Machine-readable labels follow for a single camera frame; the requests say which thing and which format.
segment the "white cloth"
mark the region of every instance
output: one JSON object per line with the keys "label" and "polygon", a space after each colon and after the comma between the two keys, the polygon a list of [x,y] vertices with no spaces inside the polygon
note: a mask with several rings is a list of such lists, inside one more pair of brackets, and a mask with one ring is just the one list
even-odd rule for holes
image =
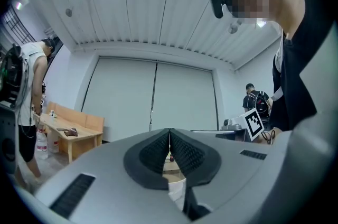
{"label": "white cloth", "polygon": [[27,58],[29,65],[28,81],[23,103],[18,116],[18,124],[23,126],[35,125],[35,120],[32,112],[32,85],[34,78],[34,64],[36,59],[45,56],[42,47],[37,43],[27,43],[21,46],[24,58]]}
{"label": "white cloth", "polygon": [[[277,68],[277,71],[281,73],[281,64],[283,62],[283,31],[281,32],[281,38],[280,38],[280,44],[279,44],[279,49],[276,52],[275,55],[275,66]],[[278,88],[278,90],[274,93],[273,96],[271,96],[271,99],[273,101],[277,101],[279,98],[283,96],[283,90],[281,87]]]}

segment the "white ceiling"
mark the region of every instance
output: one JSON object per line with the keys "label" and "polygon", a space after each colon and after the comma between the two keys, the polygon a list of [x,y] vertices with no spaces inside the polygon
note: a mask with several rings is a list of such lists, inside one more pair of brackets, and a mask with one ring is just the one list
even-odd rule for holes
{"label": "white ceiling", "polygon": [[[134,42],[202,53],[239,68],[278,38],[271,24],[242,24],[229,12],[213,16],[209,0],[38,0],[46,19],[70,49],[99,42]],[[73,16],[68,17],[65,9]]]}

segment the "plastic bottle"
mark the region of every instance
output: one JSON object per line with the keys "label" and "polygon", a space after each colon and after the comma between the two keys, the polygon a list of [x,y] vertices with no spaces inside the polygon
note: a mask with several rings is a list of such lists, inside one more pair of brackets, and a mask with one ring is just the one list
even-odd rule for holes
{"label": "plastic bottle", "polygon": [[43,132],[43,129],[36,131],[36,157],[40,159],[48,158],[47,151],[47,137]]}
{"label": "plastic bottle", "polygon": [[51,153],[58,153],[59,152],[59,136],[49,131],[47,134],[47,141],[48,141],[48,150]]}

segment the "man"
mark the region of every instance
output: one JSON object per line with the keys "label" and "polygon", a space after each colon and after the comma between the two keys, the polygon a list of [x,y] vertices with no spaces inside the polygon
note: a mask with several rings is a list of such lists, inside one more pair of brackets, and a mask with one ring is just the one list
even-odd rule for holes
{"label": "man", "polygon": [[[34,158],[36,127],[33,112],[38,115],[41,113],[42,82],[47,70],[47,57],[54,50],[55,43],[50,38],[22,46],[24,57],[28,59],[28,78],[23,102],[18,111],[19,151],[37,183],[41,183],[41,173]],[[27,188],[19,167],[15,172],[15,178],[22,187]]]}
{"label": "man", "polygon": [[[247,84],[246,88],[247,88],[247,95],[243,99],[243,108],[245,112],[254,108],[253,101],[256,99],[256,97],[260,93],[260,91],[255,90],[255,87],[252,83]],[[263,94],[264,100],[267,101],[269,105],[269,101],[268,101],[269,96],[265,92],[261,92],[261,93]]]}

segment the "black shorts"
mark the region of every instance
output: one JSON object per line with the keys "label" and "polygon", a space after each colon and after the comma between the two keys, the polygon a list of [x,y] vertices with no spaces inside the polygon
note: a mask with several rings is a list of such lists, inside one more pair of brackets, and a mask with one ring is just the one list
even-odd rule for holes
{"label": "black shorts", "polygon": [[34,157],[36,143],[36,127],[19,125],[19,151],[25,162]]}

